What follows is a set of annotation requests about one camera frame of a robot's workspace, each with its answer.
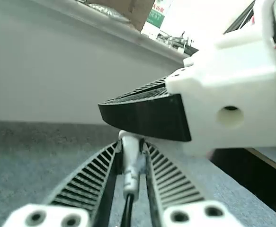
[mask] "mounting hole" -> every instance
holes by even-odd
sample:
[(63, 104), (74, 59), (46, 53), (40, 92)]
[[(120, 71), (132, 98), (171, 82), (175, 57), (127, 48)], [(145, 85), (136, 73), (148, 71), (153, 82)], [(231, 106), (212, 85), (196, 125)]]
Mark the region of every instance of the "mounting hole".
[(170, 218), (173, 222), (186, 222), (189, 220), (187, 213), (180, 210), (172, 212)]
[(227, 128), (235, 128), (241, 125), (243, 120), (242, 110), (232, 105), (223, 107), (217, 114), (218, 123)]
[(40, 225), (46, 217), (46, 212), (44, 210), (36, 210), (31, 213), (25, 220), (28, 226), (38, 226)]
[(76, 214), (66, 216), (62, 220), (62, 227), (77, 227), (81, 222), (81, 217)]
[(216, 207), (206, 207), (205, 214), (210, 217), (218, 217), (218, 216), (222, 216), (223, 212), (222, 210)]

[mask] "black ridged plate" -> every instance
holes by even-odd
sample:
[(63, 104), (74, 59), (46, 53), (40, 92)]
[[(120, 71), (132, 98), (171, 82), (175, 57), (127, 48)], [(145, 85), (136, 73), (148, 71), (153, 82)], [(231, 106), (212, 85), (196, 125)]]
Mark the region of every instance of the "black ridged plate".
[(144, 136), (191, 141), (181, 95), (169, 94), (164, 79), (100, 103), (103, 120)]

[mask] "wooden edge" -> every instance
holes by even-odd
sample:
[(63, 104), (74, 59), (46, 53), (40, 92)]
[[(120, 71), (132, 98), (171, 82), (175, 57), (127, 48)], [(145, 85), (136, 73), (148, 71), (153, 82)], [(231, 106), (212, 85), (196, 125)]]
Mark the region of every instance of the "wooden edge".
[(259, 151), (257, 151), (254, 148), (246, 148), (246, 150), (249, 151), (251, 154), (257, 156), (262, 161), (266, 162), (267, 164), (269, 164), (270, 166), (272, 166), (273, 168), (276, 169), (276, 162), (275, 161), (273, 161), (270, 158), (266, 157), (265, 155), (263, 155), (262, 153), (260, 153)]

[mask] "white mount with holes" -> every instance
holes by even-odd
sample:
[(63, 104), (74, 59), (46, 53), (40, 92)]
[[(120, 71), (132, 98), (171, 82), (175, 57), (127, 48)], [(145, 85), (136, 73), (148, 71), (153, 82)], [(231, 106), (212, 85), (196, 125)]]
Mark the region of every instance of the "white mount with holes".
[(189, 155), (276, 146), (273, 3), (256, 1), (255, 25), (222, 35), (166, 78), (168, 92), (182, 96), (192, 138), (183, 151)]
[(73, 207), (27, 204), (11, 213), (3, 227), (91, 227), (89, 214)]
[(217, 201), (203, 201), (169, 207), (164, 211), (164, 227), (243, 227)]

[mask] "gray carpet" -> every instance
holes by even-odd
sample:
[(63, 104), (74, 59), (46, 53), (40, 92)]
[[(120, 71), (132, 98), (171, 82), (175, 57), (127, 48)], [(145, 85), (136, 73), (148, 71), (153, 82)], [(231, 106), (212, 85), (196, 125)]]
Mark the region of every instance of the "gray carpet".
[[(0, 226), (12, 210), (29, 202), (41, 202), (78, 165), (115, 141), (117, 132), (109, 126), (0, 123)], [(224, 202), (245, 226), (276, 227), (275, 212), (208, 160), (187, 160), (174, 143), (155, 143), (162, 151), (168, 149), (167, 153), (173, 150), (179, 165), (183, 162), (182, 168), (215, 199)], [(119, 225), (123, 204), (123, 179), (119, 176), (109, 227)], [(132, 226), (151, 227), (144, 178), (140, 199), (134, 205)]]

